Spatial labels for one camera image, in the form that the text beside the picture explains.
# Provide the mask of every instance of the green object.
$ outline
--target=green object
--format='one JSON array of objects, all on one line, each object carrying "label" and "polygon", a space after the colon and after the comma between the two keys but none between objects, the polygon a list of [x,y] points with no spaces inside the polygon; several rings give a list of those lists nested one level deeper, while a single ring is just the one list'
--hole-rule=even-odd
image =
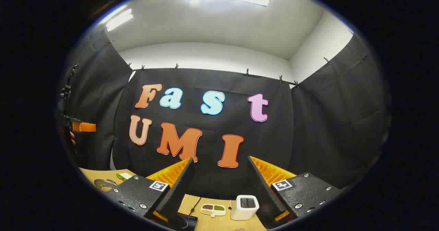
[{"label": "green object", "polygon": [[213,207],[213,209],[214,209],[214,210],[224,210],[223,207],[218,206],[218,205],[215,205],[215,206]]},{"label": "green object", "polygon": [[119,173],[116,173],[116,176],[118,179],[120,179],[121,181],[126,181],[126,179],[124,177],[122,177]]}]

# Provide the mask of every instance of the orange letter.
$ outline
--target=orange letter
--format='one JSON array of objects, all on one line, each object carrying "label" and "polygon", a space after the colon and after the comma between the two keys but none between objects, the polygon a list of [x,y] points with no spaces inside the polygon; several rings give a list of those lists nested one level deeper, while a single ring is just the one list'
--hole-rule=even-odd
[{"label": "orange letter", "polygon": [[244,142],[244,138],[238,135],[224,135],[225,142],[223,158],[218,162],[218,166],[224,168],[236,168],[239,163],[236,161],[238,156],[238,148],[240,143]]},{"label": "orange letter", "polygon": [[152,124],[150,119],[144,118],[142,119],[143,127],[142,127],[142,135],[140,138],[136,136],[137,124],[140,121],[140,117],[137,115],[131,116],[131,124],[130,124],[130,139],[133,143],[137,145],[144,145],[146,142],[146,136],[148,135],[148,128]]},{"label": "orange letter", "polygon": [[137,108],[145,108],[148,106],[147,101],[154,100],[154,96],[157,92],[162,90],[162,85],[159,84],[151,84],[151,85],[143,85],[142,94],[140,95],[139,101],[136,103],[135,107]]},{"label": "orange letter", "polygon": [[198,161],[195,152],[197,150],[198,138],[203,134],[202,131],[195,128],[188,128],[181,138],[178,138],[174,124],[163,122],[162,129],[163,134],[160,147],[157,148],[158,153],[169,154],[169,145],[172,156],[175,157],[180,150],[183,149],[182,153],[179,155],[180,159],[184,160],[192,157],[193,162]]}]

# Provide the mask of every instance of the orange strap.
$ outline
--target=orange strap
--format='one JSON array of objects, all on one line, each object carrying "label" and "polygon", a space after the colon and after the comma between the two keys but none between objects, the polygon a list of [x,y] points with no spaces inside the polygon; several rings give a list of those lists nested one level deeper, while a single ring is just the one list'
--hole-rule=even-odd
[{"label": "orange strap", "polygon": [[279,214],[274,220],[276,220],[276,222],[279,222],[280,220],[287,217],[289,214],[290,214],[290,212],[288,210],[286,210],[286,211],[282,212],[281,214]]},{"label": "orange strap", "polygon": [[93,132],[96,131],[96,124],[91,123],[85,123],[85,122],[72,122],[72,130],[73,131],[86,131],[86,132]]},{"label": "orange strap", "polygon": [[157,211],[153,211],[152,214],[154,214],[154,216],[156,216],[156,217],[162,219],[162,220],[165,221],[165,222],[168,222],[168,221],[169,221],[168,218],[166,218],[165,216],[161,215],[161,214],[160,214],[159,212],[157,212]]}]

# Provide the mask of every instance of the white wall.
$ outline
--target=white wall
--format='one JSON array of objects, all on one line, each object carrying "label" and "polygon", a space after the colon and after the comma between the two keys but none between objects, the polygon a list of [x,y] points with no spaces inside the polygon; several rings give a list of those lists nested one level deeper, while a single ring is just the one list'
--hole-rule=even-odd
[{"label": "white wall", "polygon": [[132,69],[180,68],[226,70],[293,81],[290,62],[277,56],[237,46],[179,42],[148,45],[119,53]]},{"label": "white wall", "polygon": [[349,28],[328,11],[290,59],[294,80],[301,82],[331,60],[351,40]]}]

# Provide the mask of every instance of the blue letter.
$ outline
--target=blue letter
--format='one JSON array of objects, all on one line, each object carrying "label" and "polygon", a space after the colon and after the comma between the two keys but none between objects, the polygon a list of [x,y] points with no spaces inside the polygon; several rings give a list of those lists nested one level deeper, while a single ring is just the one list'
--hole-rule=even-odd
[{"label": "blue letter", "polygon": [[201,105],[201,112],[205,115],[217,115],[223,110],[223,104],[226,97],[223,92],[207,91],[203,95],[203,102]]},{"label": "blue letter", "polygon": [[182,95],[183,91],[179,88],[166,89],[165,96],[160,99],[160,106],[169,106],[172,109],[177,109],[181,106],[180,100]]}]

